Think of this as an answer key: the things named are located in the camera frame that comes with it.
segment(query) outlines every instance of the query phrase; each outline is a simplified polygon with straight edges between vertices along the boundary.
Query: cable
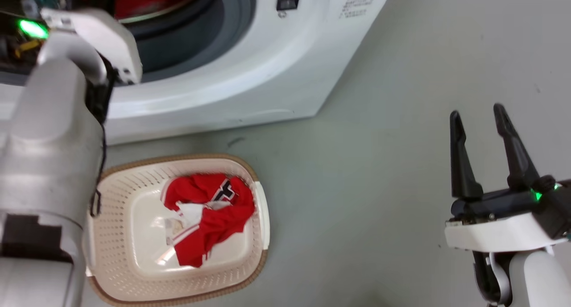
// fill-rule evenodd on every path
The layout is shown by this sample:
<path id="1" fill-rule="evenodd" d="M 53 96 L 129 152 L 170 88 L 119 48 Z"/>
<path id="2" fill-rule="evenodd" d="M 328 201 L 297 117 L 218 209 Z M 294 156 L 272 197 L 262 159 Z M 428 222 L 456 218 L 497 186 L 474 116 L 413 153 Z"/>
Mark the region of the cable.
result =
<path id="1" fill-rule="evenodd" d="M 101 138 L 102 143 L 102 155 L 101 155 L 101 164 L 99 165 L 99 173 L 97 174 L 96 183 L 98 184 L 101 181 L 101 176 L 103 175 L 103 168 L 105 167 L 105 161 L 107 160 L 107 138 L 105 133 L 105 126 L 103 123 L 99 123 L 101 125 L 101 130 L 103 132 L 103 136 Z M 97 196 L 97 208 L 96 212 L 93 212 L 93 207 L 95 204 L 95 196 Z M 92 218 L 97 217 L 101 213 L 101 192 L 97 189 L 97 185 L 95 186 L 95 192 L 93 197 L 91 198 L 91 203 L 89 206 L 89 215 Z"/>
<path id="2" fill-rule="evenodd" d="M 0 10 L 0 14 L 5 14 L 5 15 L 8 15 L 8 16 L 13 16 L 13 17 L 17 17 L 17 18 L 26 18 L 26 16 L 14 14 L 13 12 L 7 12 L 7 11 L 5 11 L 5 10 Z"/>

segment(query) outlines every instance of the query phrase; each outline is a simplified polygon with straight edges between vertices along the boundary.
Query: green indicator light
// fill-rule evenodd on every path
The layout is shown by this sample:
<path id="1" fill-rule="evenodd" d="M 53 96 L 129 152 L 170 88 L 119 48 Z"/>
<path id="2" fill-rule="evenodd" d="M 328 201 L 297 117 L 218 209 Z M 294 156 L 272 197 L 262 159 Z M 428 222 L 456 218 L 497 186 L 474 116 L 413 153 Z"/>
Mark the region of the green indicator light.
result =
<path id="1" fill-rule="evenodd" d="M 541 199 L 542 194 L 539 192 L 535 192 L 532 190 L 532 192 L 536 195 L 536 201 L 539 202 L 539 199 Z"/>
<path id="2" fill-rule="evenodd" d="M 20 20 L 20 22 L 18 22 L 18 26 L 26 35 L 33 38 L 46 39 L 49 35 L 44 26 L 34 21 Z"/>
<path id="3" fill-rule="evenodd" d="M 555 183 L 555 187 L 553 187 L 553 190 L 557 190 L 561 187 L 561 185 L 559 183 Z M 536 202 L 539 202 L 539 200 L 541 199 L 542 194 L 539 192 L 536 192 L 534 189 L 532 189 L 532 193 L 534 193 L 534 195 L 536 196 Z"/>

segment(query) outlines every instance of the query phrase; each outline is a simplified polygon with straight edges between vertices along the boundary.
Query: laundry basket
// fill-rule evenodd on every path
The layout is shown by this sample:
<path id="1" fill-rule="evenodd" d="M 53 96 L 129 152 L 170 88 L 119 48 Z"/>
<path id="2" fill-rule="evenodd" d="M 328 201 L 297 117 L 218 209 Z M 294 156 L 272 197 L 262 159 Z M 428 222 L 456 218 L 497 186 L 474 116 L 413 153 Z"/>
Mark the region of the laundry basket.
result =
<path id="1" fill-rule="evenodd" d="M 256 210 L 244 226 L 212 249 L 200 268 L 180 266 L 166 244 L 164 219 L 175 212 L 161 203 L 173 177 L 225 173 L 240 177 L 253 193 Z M 84 242 L 88 281 L 114 306 L 158 307 L 193 303 L 249 285 L 265 264 L 269 215 L 256 174 L 243 160 L 225 154 L 156 158 L 114 167 L 98 185 L 101 214 L 88 217 Z"/>

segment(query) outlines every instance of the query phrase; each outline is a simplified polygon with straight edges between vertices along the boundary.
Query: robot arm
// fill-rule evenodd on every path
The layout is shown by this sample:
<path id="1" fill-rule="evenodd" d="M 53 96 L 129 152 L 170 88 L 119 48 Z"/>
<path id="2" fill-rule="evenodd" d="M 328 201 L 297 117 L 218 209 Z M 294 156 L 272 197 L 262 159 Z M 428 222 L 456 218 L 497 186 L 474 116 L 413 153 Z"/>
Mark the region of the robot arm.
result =
<path id="1" fill-rule="evenodd" d="M 142 73 L 134 38 L 106 12 L 41 15 L 52 31 L 0 132 L 3 307 L 80 304 L 108 102 L 116 79 L 139 83 Z"/>
<path id="2" fill-rule="evenodd" d="M 501 104 L 494 105 L 504 139 L 509 189 L 484 193 L 464 147 L 458 112 L 450 116 L 454 215 L 446 223 L 448 246 L 471 250 L 476 282 L 491 306 L 571 306 L 571 285 L 553 246 L 571 228 L 571 183 L 540 177 Z"/>

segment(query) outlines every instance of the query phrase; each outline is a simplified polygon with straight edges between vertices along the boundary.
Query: concrete floor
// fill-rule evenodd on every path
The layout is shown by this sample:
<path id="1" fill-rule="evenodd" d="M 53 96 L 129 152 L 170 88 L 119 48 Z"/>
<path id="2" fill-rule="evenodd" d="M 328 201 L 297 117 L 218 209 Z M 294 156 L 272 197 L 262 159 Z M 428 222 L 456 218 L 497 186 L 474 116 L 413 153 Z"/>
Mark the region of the concrete floor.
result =
<path id="1" fill-rule="evenodd" d="M 567 0 L 389 0 L 316 118 L 116 146 L 108 164 L 225 152 L 259 174 L 265 269 L 196 307 L 483 307 L 471 254 L 443 234 L 448 116 L 461 112 L 486 191 L 508 175 L 494 102 L 540 173 L 571 177 L 569 10 Z M 104 303 L 86 289 L 84 306 Z"/>

